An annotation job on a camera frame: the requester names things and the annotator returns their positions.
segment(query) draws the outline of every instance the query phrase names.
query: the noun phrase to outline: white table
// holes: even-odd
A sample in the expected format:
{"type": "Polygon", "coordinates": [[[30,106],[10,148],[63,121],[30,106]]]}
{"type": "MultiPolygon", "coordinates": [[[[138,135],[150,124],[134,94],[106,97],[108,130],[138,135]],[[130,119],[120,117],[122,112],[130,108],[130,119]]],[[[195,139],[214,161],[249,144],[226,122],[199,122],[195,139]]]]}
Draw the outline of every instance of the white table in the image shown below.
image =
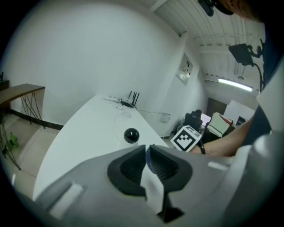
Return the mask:
{"type": "Polygon", "coordinates": [[[139,145],[168,147],[136,109],[94,96],[71,117],[49,147],[35,181],[33,200],[81,162],[117,151],[127,128],[139,131],[139,145]]]}

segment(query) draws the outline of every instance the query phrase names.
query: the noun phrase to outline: wristwatch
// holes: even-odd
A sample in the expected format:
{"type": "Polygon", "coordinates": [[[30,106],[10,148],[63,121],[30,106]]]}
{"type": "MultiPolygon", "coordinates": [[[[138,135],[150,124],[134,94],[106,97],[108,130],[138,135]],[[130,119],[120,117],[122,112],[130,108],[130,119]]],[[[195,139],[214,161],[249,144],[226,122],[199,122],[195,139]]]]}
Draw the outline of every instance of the wristwatch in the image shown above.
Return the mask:
{"type": "Polygon", "coordinates": [[[200,150],[201,150],[201,154],[205,154],[205,148],[204,148],[204,144],[203,142],[200,140],[197,145],[199,146],[200,150]]]}

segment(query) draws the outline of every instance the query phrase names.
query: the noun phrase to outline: black ball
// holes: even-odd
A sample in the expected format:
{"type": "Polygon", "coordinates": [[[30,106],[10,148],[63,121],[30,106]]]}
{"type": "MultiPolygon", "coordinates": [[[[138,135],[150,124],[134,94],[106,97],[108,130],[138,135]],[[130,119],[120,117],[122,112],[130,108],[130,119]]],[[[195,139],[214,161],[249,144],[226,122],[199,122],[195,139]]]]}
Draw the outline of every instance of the black ball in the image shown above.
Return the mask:
{"type": "Polygon", "coordinates": [[[139,132],[134,128],[129,128],[124,132],[124,139],[127,143],[134,144],[139,140],[139,132]]]}

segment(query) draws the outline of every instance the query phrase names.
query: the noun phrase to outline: fluorescent light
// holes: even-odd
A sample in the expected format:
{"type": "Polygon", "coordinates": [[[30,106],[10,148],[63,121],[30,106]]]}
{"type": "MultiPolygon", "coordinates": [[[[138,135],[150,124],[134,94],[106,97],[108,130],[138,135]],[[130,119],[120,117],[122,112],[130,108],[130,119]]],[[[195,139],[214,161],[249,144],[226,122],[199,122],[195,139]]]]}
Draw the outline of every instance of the fluorescent light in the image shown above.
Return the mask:
{"type": "Polygon", "coordinates": [[[225,79],[218,79],[218,80],[219,80],[220,83],[228,84],[228,85],[231,85],[231,86],[234,86],[234,87],[238,87],[238,88],[250,91],[250,92],[253,91],[252,87],[249,87],[249,86],[237,83],[237,82],[233,82],[233,81],[225,80],[225,79]]]}

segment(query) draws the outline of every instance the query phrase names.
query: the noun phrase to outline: ceiling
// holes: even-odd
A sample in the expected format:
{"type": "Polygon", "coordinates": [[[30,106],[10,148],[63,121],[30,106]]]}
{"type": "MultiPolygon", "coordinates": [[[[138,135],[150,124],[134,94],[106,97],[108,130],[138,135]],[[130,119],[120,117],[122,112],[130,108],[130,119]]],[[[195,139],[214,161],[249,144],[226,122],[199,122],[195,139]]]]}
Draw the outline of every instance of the ceiling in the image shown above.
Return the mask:
{"type": "MultiPolygon", "coordinates": [[[[134,0],[154,11],[172,29],[181,35],[189,32],[200,47],[202,73],[206,81],[216,81],[218,77],[252,86],[254,96],[258,95],[260,76],[258,69],[242,66],[229,52],[228,46],[246,43],[256,52],[265,41],[264,25],[243,20],[237,15],[227,16],[216,8],[214,15],[206,15],[197,0],[134,0]]],[[[253,58],[263,72],[263,59],[253,58]]]]}

